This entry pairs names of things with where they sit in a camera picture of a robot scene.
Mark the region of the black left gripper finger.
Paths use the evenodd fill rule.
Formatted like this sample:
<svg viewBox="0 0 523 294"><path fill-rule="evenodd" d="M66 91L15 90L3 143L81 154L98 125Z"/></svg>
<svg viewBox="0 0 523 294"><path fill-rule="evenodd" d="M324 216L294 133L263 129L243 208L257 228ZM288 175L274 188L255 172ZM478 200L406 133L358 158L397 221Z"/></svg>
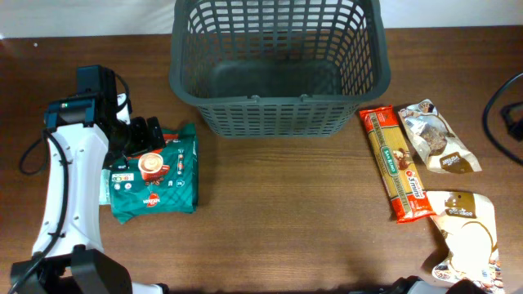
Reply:
<svg viewBox="0 0 523 294"><path fill-rule="evenodd" d="M131 139L129 142L130 152L141 152L146 149L148 140L148 128L143 117L133 118L130 122Z"/></svg>
<svg viewBox="0 0 523 294"><path fill-rule="evenodd" d="M151 149L163 149L166 146L165 139L163 138L162 128L160 127L159 120L157 117L150 117L146 119L148 134L149 134L149 145Z"/></svg>

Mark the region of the green Nescafe coffee bag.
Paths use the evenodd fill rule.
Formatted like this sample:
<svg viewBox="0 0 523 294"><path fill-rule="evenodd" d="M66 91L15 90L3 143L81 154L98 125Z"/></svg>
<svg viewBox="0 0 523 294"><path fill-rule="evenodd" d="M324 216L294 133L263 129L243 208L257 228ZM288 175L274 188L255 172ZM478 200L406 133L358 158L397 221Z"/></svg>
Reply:
<svg viewBox="0 0 523 294"><path fill-rule="evenodd" d="M163 148L122 159L109 173L111 211L122 224L137 216L196 211L199 142L195 125L164 129L163 138Z"/></svg>

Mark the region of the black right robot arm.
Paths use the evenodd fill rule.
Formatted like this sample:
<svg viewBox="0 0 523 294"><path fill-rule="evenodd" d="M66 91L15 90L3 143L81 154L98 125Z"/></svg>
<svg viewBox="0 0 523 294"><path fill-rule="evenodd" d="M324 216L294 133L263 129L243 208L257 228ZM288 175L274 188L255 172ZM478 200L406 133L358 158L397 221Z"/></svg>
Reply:
<svg viewBox="0 0 523 294"><path fill-rule="evenodd" d="M399 278L386 291L386 294L486 294L486 291L470 280L461 280L451 287L432 285L418 276Z"/></svg>

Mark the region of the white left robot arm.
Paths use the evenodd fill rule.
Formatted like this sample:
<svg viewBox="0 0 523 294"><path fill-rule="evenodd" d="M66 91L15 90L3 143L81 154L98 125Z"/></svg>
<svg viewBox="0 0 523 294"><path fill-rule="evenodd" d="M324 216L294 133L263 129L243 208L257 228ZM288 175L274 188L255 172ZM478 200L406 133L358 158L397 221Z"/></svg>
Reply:
<svg viewBox="0 0 523 294"><path fill-rule="evenodd" d="M135 283L104 253L99 222L101 172L110 141L94 122L47 118L50 173L41 229L28 261L11 267L12 293L166 293Z"/></svg>

